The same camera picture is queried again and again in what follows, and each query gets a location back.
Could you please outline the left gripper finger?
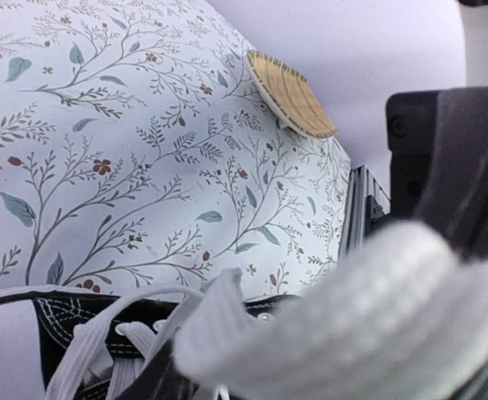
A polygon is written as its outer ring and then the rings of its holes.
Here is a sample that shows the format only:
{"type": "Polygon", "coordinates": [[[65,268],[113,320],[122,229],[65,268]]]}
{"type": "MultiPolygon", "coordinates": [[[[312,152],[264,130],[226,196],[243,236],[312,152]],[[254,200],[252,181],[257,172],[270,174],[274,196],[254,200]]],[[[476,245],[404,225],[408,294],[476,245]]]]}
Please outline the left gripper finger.
{"type": "Polygon", "coordinates": [[[488,258],[488,87],[399,92],[385,116],[392,218],[488,258]]]}

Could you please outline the black canvas sneaker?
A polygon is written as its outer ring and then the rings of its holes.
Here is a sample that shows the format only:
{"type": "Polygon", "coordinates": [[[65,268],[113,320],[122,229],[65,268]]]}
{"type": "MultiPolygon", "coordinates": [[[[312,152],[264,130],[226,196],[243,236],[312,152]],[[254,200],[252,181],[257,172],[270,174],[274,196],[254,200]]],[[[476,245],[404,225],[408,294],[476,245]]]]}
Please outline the black canvas sneaker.
{"type": "Polygon", "coordinates": [[[488,399],[488,259],[397,222],[302,296],[0,291],[0,399],[488,399]]]}

